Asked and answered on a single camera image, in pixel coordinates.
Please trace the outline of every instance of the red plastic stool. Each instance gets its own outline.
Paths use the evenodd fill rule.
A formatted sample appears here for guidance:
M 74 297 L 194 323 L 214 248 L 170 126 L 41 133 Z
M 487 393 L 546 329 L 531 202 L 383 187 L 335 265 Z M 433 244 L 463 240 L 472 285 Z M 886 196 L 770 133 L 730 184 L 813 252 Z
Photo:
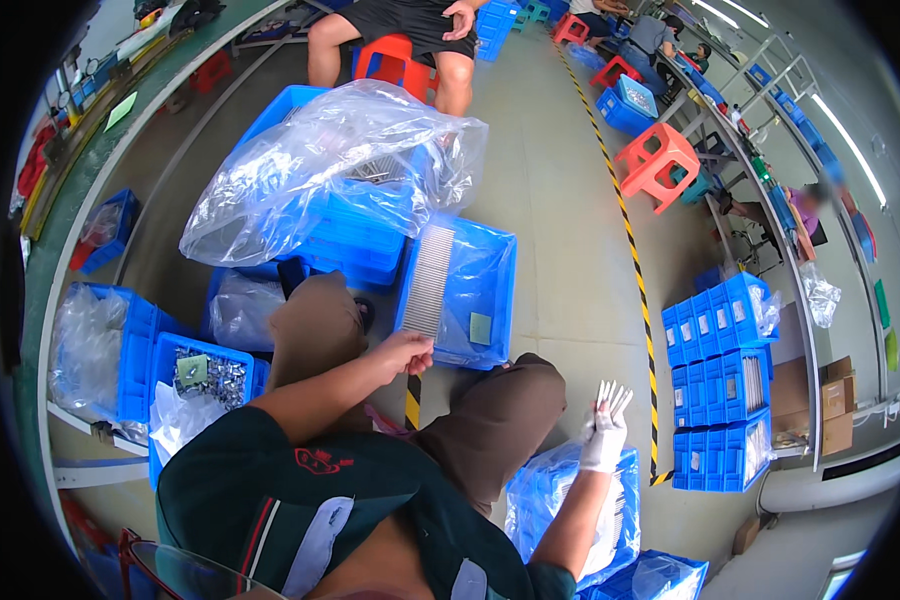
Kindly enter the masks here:
M 658 150 L 653 152 L 647 150 L 645 144 L 650 138 L 660 140 Z M 666 123 L 651 125 L 627 144 L 613 160 L 624 161 L 629 170 L 629 174 L 620 184 L 623 195 L 630 197 L 641 189 L 646 191 L 660 201 L 660 205 L 653 209 L 656 214 L 666 210 L 679 198 L 700 173 L 700 161 L 690 142 Z M 670 175 L 675 164 L 687 172 L 680 181 L 674 181 Z
M 587 41 L 587 35 L 589 33 L 590 28 L 587 23 L 576 18 L 576 16 L 569 12 L 565 12 L 560 20 L 557 21 L 556 27 L 550 31 L 550 35 L 556 43 L 566 40 L 582 44 Z
M 206 94 L 213 90 L 216 82 L 228 75 L 233 75 L 233 71 L 230 69 L 230 58 L 226 52 L 220 50 L 207 58 L 206 62 L 190 76 L 190 88 Z
M 597 84 L 603 84 L 607 88 L 613 88 L 617 85 L 617 80 L 620 79 L 620 75 L 624 73 L 626 74 L 626 77 L 631 78 L 636 82 L 643 81 L 643 76 L 637 73 L 634 67 L 630 66 L 620 56 L 613 56 L 612 60 L 600 69 L 600 73 L 597 73 L 590 79 L 590 85 L 596 86 Z
M 380 67 L 368 74 L 374 54 L 383 55 Z M 440 75 L 434 69 L 411 58 L 414 44 L 403 33 L 391 33 L 372 41 L 360 50 L 354 79 L 375 79 L 401 86 L 420 102 L 427 102 L 427 90 L 436 90 Z

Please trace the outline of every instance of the clear plastic bag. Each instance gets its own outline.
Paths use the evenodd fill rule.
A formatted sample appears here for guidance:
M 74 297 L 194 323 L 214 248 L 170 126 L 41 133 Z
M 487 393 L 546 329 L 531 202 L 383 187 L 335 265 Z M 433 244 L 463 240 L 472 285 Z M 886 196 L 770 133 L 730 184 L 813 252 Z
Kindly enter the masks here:
M 71 286 L 53 321 L 48 385 L 58 406 L 82 418 L 116 422 L 117 383 L 129 302 L 109 290 Z
M 833 325 L 833 314 L 837 311 L 837 303 L 840 302 L 841 289 L 824 279 L 815 262 L 805 262 L 800 265 L 799 270 L 800 279 L 803 280 L 803 293 L 813 322 L 819 328 L 828 329 Z
M 221 346 L 245 353 L 272 353 L 270 316 L 285 302 L 276 281 L 255 281 L 228 270 L 210 300 L 210 330 Z
M 173 386 L 157 381 L 150 404 L 149 437 L 160 465 L 166 467 L 180 449 L 225 414 L 227 408 L 212 395 L 182 398 Z
M 783 294 L 780 290 L 773 292 L 768 298 L 763 297 L 763 288 L 759 285 L 749 286 L 750 303 L 753 305 L 753 318 L 756 319 L 756 330 L 762 337 L 770 337 L 774 328 L 780 324 L 780 305 Z
M 691 566 L 669 556 L 641 558 L 633 571 L 633 600 L 694 600 L 707 565 Z
M 438 211 L 472 200 L 488 130 L 392 83 L 357 79 L 234 150 L 193 208 L 180 252 L 220 267 L 267 262 L 300 245 L 331 195 L 417 238 Z
M 564 504 L 580 469 L 581 443 L 570 440 L 537 454 L 506 484 L 504 533 L 527 562 Z M 625 447 L 603 503 L 594 543 L 577 590 L 607 581 L 640 552 L 640 480 L 636 448 Z
M 570 42 L 567 44 L 567 54 L 579 61 L 582 65 L 588 66 L 591 69 L 596 69 L 597 71 L 607 66 L 607 61 L 604 60 L 603 56 L 597 54 L 597 51 L 593 48 L 583 44 Z

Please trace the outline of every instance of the person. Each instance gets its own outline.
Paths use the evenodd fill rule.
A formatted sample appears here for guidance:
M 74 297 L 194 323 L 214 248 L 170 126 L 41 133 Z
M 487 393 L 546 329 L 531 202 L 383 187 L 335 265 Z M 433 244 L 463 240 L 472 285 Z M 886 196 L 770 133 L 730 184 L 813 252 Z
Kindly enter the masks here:
M 620 44 L 620 57 L 632 66 L 643 78 L 643 85 L 654 96 L 662 96 L 667 91 L 667 82 L 654 70 L 651 57 L 659 49 L 669 58 L 677 55 L 674 44 L 677 34 L 684 30 L 684 21 L 672 14 L 662 21 L 648 14 L 637 17 L 630 28 L 629 36 Z
M 288 598 L 572 598 L 627 437 L 626 402 L 594 404 L 579 474 L 524 564 L 488 516 L 564 412 L 552 364 L 528 353 L 482 373 L 449 414 L 398 438 L 371 430 L 362 401 L 429 368 L 431 339 L 397 331 L 362 354 L 339 271 L 305 279 L 270 330 L 265 393 L 164 467 L 163 544 Z
M 615 0 L 570 0 L 570 15 L 583 21 L 590 28 L 586 45 L 596 48 L 611 34 L 611 24 L 600 13 L 607 11 L 614 15 L 624 16 L 630 9 L 623 2 Z
M 415 61 L 440 76 L 433 107 L 464 116 L 473 91 L 476 12 L 488 0 L 360 0 L 313 23 L 307 33 L 307 76 L 311 86 L 333 88 L 340 76 L 340 45 L 358 38 L 374 42 L 404 34 Z

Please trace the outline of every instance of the white wall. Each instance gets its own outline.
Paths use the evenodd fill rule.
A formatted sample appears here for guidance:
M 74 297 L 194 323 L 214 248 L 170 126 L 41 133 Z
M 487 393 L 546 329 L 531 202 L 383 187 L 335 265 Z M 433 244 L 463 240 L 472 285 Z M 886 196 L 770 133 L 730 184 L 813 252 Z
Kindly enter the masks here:
M 733 557 L 699 600 L 812 600 L 833 559 L 868 547 L 887 516 L 895 490 L 828 509 L 785 512 L 773 529 Z

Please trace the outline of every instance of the white label on crate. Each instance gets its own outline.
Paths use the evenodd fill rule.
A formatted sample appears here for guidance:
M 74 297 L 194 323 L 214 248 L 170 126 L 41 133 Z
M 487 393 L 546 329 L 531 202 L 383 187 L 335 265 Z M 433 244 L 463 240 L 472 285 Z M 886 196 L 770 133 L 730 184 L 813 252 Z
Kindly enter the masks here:
M 743 301 L 737 300 L 733 302 L 733 321 L 736 323 L 740 323 L 745 318 L 747 318 L 747 313 L 744 312 Z

